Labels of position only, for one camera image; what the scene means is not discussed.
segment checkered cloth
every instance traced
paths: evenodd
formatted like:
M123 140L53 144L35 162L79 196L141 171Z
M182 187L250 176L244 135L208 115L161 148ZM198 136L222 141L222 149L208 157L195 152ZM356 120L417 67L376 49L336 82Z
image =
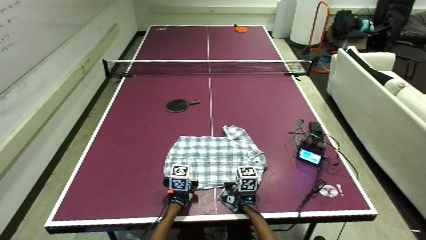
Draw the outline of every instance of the checkered cloth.
M238 166L252 166L260 181L266 168L263 152L242 128L222 129L224 137L179 137L165 160L166 177L173 164L189 165L189 179L198 180L198 189L208 189L235 181Z

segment purple table surface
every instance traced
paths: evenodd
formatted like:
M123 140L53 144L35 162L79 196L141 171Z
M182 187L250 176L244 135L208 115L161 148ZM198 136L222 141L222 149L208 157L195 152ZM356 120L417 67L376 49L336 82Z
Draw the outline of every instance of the purple table surface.
M240 34L231 27L155 26L147 36L137 59L206 59L208 55L214 59L234 56L232 59L279 60L262 27L248 27L248 32ZM146 75L125 79L117 93L53 208L47 229L153 222L163 206L162 167L173 143L179 136L223 136L223 125L242 127L266 154L267 170L256 192L264 218L296 218L295 210L310 191L316 169L295 159L288 132L296 128L296 119L304 120L304 129L318 119L290 77ZM200 104L183 113L169 113L165 104L178 98L198 99ZM331 147L326 155L331 159L336 156ZM340 184L343 195L318 195L302 216L324 217L323 221L335 221L339 216L346 216L347 221L359 216L372 219L376 212L347 172L347 164L326 163L322 179L332 186ZM219 192L220 189L196 191L177 222L244 218L215 201Z
M248 26L238 33L226 26L151 26L138 60L280 60L267 33Z

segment gray carpet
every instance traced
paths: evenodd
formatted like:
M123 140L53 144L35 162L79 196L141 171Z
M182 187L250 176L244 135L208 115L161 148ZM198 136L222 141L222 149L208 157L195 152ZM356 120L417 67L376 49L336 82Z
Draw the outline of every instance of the gray carpet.
M288 45L291 47L294 55L299 59L303 59L303 57L300 56L300 51L302 51L300 46L294 46L294 44L288 40L286 40L286 42L288 43ZM324 49L336 50L336 48L334 46L331 46L327 42L324 42L322 46ZM406 64L407 64L406 60L396 58L392 71L400 77L403 77L403 75L404 75ZM421 233L416 235L417 239L426 239L426 219L421 217L421 215L416 211L415 207L409 203L408 199L403 196L398 187L395 186L395 184L390 180L388 176L386 175L386 173L383 172L383 170L380 169L380 167L375 163L374 159L368 155L368 152L366 151L359 139L355 136L355 133L352 132L352 130L344 120L344 117L342 116L342 114L338 110L338 107L332 101L332 98L330 97L328 93L326 92L328 74L318 74L315 72L310 72L308 77L312 81L314 86L318 89L318 92L320 93L320 96L322 96L322 98L323 98L323 100L324 100L324 102L326 102L326 104L327 104L327 106L328 106L328 108L330 108L330 110L331 110L352 144L354 144L354 146L356 147L356 150L358 150L367 166L370 167L387 195L390 196L390 199L391 199L407 225L409 226L411 229L419 229L421 231ZM412 77L412 79L407 80L407 82L421 93L426 93L426 79L424 78L426 78L426 62L417 63L413 77Z

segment white sofa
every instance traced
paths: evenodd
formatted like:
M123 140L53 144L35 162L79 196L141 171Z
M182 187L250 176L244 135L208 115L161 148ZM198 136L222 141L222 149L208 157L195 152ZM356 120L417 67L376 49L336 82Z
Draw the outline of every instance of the white sofa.
M371 157L426 218L426 96L391 72L392 53L347 51L392 79L379 83L339 49L327 92Z

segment floor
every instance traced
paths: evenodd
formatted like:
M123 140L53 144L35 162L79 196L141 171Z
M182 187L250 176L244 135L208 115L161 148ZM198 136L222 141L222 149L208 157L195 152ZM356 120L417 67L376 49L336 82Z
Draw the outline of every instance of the floor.
M141 41L141 37L135 39L135 42L129 50L126 59L134 52L135 46ZM274 39L276 48L282 54L283 59L295 59L292 52L282 39ZM342 152L350 159L352 165L359 173L359 181L366 190L366 193L372 201L372 204L378 210L378 217L372 222L352 222L346 223L323 223L318 224L312 236L323 236L324 239L340 239L340 240L358 240L358 239L387 239L387 240L415 240L415 229L409 229L403 218L400 217L392 202L380 187L378 180L374 177L367 165L364 164L362 157L351 145L351 141L342 130L342 127L334 118L334 115L314 87L308 77L299 77L299 86L307 96L311 105L324 123L324 128L328 134L338 140ZM90 113L83 121L83 124L75 133L75 136L66 148L66 151L61 155L58 164L49 176L49 179L39 191L39 194L29 208L29 211L21 221L17 231L14 232L13 240L106 240L107 235L105 233L78 233L78 234L55 234L49 235L43 230L43 222L50 213L53 204L62 191L67 177L74 168L79 154L83 151L83 147L95 128L101 114L109 99L113 95L117 87L115 80L109 80L105 90L90 110ZM286 225L274 225L272 229L283 229ZM278 239L302 239L303 233L307 229L307 224L296 225L290 231L275 231ZM222 229L204 229L204 232L212 237L211 239L223 239ZM177 230L170 234L170 239L175 239ZM138 231L119 232L117 237L119 240L138 239L141 235Z

